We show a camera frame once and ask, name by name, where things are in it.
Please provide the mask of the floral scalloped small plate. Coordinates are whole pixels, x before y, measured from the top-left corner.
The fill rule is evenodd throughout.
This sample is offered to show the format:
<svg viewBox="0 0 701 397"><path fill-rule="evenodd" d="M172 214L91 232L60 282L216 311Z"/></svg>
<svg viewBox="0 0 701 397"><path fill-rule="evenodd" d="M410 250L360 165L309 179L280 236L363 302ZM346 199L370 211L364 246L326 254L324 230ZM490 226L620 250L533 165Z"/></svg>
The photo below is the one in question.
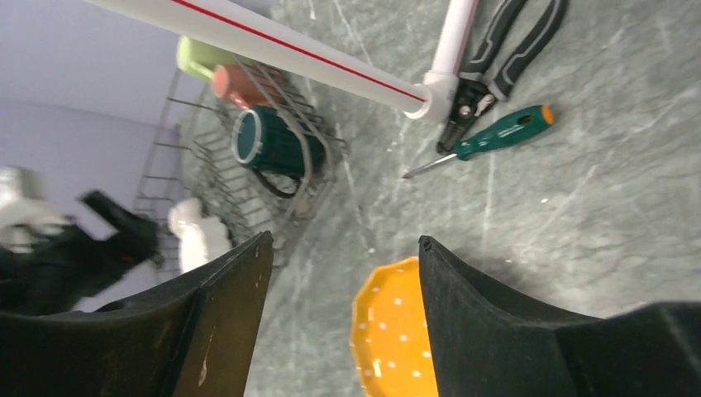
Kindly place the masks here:
<svg viewBox="0 0 701 397"><path fill-rule="evenodd" d="M206 265L233 248L227 226L218 216L204 215L198 198L182 200L169 210L168 229L179 240L181 274Z"/></svg>

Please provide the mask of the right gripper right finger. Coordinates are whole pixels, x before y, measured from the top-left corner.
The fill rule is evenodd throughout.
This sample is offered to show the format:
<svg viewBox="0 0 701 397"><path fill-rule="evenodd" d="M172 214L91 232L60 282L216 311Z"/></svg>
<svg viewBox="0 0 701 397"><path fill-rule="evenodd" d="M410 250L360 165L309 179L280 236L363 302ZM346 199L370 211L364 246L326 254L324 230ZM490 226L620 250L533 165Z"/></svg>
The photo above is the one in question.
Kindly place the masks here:
<svg viewBox="0 0 701 397"><path fill-rule="evenodd" d="M442 396L697 396L700 305L659 302L612 318L529 297L430 236L419 278Z"/></svg>

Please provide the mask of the light green mug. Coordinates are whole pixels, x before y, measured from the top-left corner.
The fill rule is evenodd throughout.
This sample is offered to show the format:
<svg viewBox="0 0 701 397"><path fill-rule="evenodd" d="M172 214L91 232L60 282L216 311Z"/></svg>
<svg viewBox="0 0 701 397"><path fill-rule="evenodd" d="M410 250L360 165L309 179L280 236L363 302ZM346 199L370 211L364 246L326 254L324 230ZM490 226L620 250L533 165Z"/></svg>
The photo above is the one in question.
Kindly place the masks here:
<svg viewBox="0 0 701 397"><path fill-rule="evenodd" d="M203 41L181 36L177 45L176 64L185 74L202 80L205 84L212 82L214 70L218 65L249 65L250 59L218 48Z"/></svg>

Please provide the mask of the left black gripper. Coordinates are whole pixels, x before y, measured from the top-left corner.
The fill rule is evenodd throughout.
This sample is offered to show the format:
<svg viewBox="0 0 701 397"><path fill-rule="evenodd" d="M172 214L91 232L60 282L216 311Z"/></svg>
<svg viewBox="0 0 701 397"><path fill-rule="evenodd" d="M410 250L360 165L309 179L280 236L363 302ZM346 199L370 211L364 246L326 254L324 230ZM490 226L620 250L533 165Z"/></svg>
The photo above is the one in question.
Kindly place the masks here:
<svg viewBox="0 0 701 397"><path fill-rule="evenodd" d="M100 190L91 190L81 202L115 228L106 239L96 239L75 220L61 233L39 235L29 253L1 247L1 310L23 315L67 312L82 298L114 285L144 261L159 265L159 225L132 213Z"/></svg>

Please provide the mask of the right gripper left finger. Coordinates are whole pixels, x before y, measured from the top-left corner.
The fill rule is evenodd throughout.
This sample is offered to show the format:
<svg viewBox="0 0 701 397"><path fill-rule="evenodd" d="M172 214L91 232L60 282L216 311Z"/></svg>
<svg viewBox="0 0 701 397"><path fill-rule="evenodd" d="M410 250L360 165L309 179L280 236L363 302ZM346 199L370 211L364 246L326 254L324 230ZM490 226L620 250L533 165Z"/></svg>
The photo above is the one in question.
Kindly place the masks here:
<svg viewBox="0 0 701 397"><path fill-rule="evenodd" d="M273 262L262 232L91 313L3 313L1 393L242 396Z"/></svg>

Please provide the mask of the dark green mug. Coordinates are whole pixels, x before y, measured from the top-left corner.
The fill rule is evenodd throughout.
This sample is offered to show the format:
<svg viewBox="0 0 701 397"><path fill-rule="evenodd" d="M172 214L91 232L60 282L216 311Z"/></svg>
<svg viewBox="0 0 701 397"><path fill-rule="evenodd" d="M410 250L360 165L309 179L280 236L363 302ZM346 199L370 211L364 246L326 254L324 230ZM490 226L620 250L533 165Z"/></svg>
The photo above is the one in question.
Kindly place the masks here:
<svg viewBox="0 0 701 397"><path fill-rule="evenodd" d="M236 162L251 170L273 195L290 199L298 192L306 173L303 143L308 144L312 169L319 170L326 159L322 142L302 125L303 138L298 139L287 122L273 108L254 106L234 121L231 149ZM284 192L270 182L267 174L283 176L294 182L291 192Z"/></svg>

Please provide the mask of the small red-brown mug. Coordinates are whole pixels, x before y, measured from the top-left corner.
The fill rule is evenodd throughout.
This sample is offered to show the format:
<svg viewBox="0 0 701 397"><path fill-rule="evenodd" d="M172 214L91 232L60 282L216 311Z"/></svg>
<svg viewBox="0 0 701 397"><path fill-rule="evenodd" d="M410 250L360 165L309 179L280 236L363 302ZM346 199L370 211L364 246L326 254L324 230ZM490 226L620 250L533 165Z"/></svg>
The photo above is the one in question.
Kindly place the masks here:
<svg viewBox="0 0 701 397"><path fill-rule="evenodd" d="M217 65L213 71L211 88L224 102L242 109L254 106L271 108L271 101L255 84L258 83L272 99L281 99L278 90L265 76L250 77L240 65Z"/></svg>

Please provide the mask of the grey wire dish rack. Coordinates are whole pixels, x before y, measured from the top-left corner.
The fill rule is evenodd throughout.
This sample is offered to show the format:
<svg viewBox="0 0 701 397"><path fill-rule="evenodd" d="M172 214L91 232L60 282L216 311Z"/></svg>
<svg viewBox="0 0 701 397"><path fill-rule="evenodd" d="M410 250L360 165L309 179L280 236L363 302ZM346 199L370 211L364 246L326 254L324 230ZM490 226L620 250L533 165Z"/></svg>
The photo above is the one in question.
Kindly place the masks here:
<svg viewBox="0 0 701 397"><path fill-rule="evenodd" d="M136 188L134 212L159 229L150 264L159 281L180 272L169 212L186 199L223 225L232 245L271 232L274 268L286 266L344 155L345 142L285 72L235 57L215 80L241 93L219 98L206 85L177 125L161 123Z"/></svg>

